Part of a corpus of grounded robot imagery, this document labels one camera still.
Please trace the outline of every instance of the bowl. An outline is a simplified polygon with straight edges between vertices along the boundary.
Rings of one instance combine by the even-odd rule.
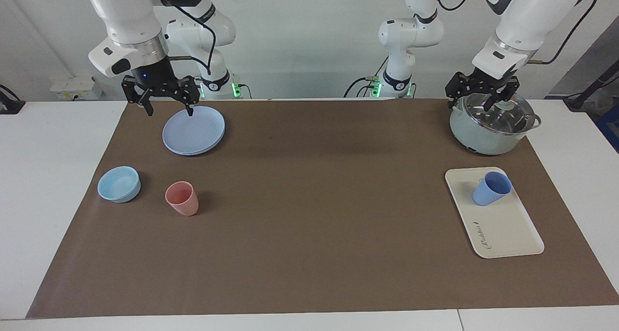
[[[129,166],[115,167],[99,180],[97,192],[101,198],[114,203],[126,203],[140,192],[140,177]]]

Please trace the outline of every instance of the pot handle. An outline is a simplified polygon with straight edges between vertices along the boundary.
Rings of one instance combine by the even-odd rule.
[[[460,110],[460,108],[458,107],[458,102],[456,102],[455,105],[453,105],[453,107],[451,108],[453,111],[457,111],[458,114],[462,113],[462,110]]]
[[[542,119],[538,115],[534,115],[534,116],[535,116],[535,121],[537,122],[537,125],[533,124],[531,129],[539,128],[539,126],[542,125]]]

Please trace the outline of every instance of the cup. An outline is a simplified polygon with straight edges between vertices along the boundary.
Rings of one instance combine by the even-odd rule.
[[[195,215],[198,209],[195,190],[187,181],[172,183],[165,191],[165,201],[183,216]]]
[[[508,195],[512,189],[511,181],[506,175],[491,171],[484,176],[473,192],[473,201],[479,206],[490,205]]]

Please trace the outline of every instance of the light blue plate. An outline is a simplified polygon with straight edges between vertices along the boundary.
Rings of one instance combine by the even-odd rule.
[[[223,115],[214,108],[196,106],[192,117],[186,110],[173,115],[163,128],[163,144],[180,155],[199,155],[214,148],[225,132]]]
[[[137,171],[128,166],[115,167],[99,180],[97,192],[101,198],[114,203],[126,203],[140,192],[140,177]]]

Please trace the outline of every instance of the black stand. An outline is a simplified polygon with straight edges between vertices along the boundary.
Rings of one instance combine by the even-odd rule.
[[[590,98],[593,93],[599,88],[601,88],[605,83],[607,83],[611,77],[619,72],[619,60],[617,60],[608,70],[606,70],[603,75],[601,75],[598,79],[595,80],[588,88],[586,88],[579,97],[575,99],[563,99],[563,102],[572,112],[581,112],[582,105],[584,102]]]
[[[22,107],[26,104],[22,100],[11,100],[2,91],[0,91],[0,104],[6,106],[6,110],[0,109],[0,115],[17,115]]]

